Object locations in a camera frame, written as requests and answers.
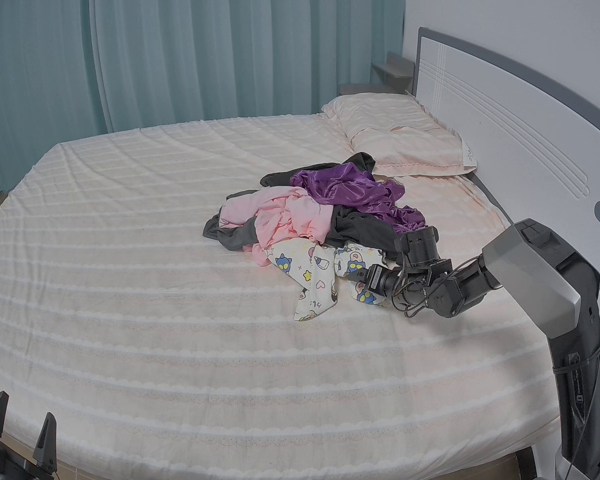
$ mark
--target curtain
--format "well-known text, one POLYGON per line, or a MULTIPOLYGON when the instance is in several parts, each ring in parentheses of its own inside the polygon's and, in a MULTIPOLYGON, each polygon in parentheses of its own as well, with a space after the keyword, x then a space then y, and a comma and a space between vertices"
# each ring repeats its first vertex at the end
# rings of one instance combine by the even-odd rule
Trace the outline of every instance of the curtain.
POLYGON ((0 190, 57 142, 317 112, 400 52, 404 0, 0 0, 0 190))

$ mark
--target floor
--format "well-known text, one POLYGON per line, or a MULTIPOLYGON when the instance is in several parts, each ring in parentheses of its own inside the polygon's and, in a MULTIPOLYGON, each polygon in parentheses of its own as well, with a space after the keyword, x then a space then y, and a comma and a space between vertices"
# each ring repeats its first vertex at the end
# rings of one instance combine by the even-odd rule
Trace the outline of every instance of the floor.
MULTIPOLYGON (((7 194, 0 193, 0 204, 6 199, 7 194)), ((16 441, 6 434, 2 436, 3 443, 7 444, 16 453, 32 460, 32 449, 16 441)), ((75 468, 62 460, 58 460, 58 476, 60 480, 103 480, 81 469, 75 468)), ((515 454, 506 455, 500 459, 488 462, 481 466, 463 469, 448 475, 442 475, 435 480, 526 480, 520 478, 518 458, 515 454)))

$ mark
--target bed sheet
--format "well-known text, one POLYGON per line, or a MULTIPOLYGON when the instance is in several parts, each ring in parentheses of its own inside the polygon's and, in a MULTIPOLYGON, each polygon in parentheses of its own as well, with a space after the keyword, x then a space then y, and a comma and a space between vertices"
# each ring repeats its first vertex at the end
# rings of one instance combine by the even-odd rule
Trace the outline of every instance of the bed sheet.
MULTIPOLYGON (((202 238, 225 195, 350 154, 320 115, 51 149, 0 208, 6 431, 32 445, 51 411, 59 457, 112 479, 425 479, 554 430, 546 340, 504 290, 295 322, 288 276, 202 238)), ((506 226, 463 177, 401 181, 455 264, 506 226)))

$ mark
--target pillowcase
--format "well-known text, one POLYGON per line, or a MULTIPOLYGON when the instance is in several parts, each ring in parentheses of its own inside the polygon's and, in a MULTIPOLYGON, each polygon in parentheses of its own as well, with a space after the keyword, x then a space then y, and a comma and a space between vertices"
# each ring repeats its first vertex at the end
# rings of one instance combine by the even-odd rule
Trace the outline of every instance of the pillowcase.
POLYGON ((338 96, 322 108, 354 152, 376 160, 384 176, 453 176, 465 167, 462 140, 428 114, 408 94, 361 93, 338 96))

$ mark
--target purple satin fabric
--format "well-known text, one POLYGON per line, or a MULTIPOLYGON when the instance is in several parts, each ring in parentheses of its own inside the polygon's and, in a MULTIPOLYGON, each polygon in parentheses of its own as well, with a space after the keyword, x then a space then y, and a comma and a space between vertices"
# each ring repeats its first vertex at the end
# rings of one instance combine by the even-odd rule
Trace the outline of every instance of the purple satin fabric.
POLYGON ((302 187, 320 204, 351 206, 389 222, 396 233, 425 226, 422 213, 415 208, 398 208, 404 187, 393 180, 380 183, 370 172, 360 172, 351 162, 321 171, 300 171, 291 177, 292 187, 302 187))

